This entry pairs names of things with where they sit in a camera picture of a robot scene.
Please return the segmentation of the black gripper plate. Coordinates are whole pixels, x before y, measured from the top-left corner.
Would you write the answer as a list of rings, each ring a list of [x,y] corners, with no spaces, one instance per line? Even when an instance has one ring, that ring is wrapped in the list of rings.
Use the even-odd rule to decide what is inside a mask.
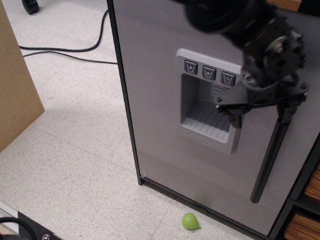
[[[243,116],[254,108],[277,106],[281,125],[288,124],[297,112],[301,102],[306,100],[310,85],[300,81],[280,82],[269,88],[253,89],[242,81],[213,98],[218,112],[229,115],[230,124],[241,129]]]

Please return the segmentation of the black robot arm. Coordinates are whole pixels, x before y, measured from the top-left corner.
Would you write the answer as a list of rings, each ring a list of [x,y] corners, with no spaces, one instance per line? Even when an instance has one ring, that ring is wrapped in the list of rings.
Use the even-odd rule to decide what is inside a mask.
[[[287,125],[308,91],[297,76],[307,60],[302,34],[264,0],[185,0],[183,5],[194,28],[224,36],[243,53],[242,78],[215,97],[218,112],[241,128],[251,109],[276,106],[278,123]]]

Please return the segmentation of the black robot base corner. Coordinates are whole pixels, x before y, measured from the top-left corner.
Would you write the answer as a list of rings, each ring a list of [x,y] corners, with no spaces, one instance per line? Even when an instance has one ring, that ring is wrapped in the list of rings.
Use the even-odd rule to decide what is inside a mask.
[[[17,212],[17,217],[1,216],[0,224],[13,224],[17,227],[16,234],[0,232],[1,240],[63,240],[56,233],[19,211]]]

